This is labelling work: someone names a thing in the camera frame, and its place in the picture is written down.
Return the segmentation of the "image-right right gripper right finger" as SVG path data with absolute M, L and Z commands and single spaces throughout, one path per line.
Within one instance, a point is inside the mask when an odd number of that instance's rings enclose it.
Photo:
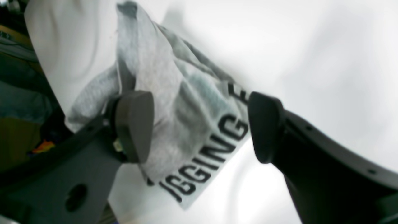
M 279 99 L 252 92 L 255 155 L 283 173 L 303 224 L 396 224 L 397 172 L 344 148 Z

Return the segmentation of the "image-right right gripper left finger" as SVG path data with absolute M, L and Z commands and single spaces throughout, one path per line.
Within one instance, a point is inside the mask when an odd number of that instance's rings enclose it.
M 155 118 L 151 92 L 128 91 L 80 131 L 1 173 L 1 216 L 19 224 L 95 224 L 124 163 L 148 159 Z

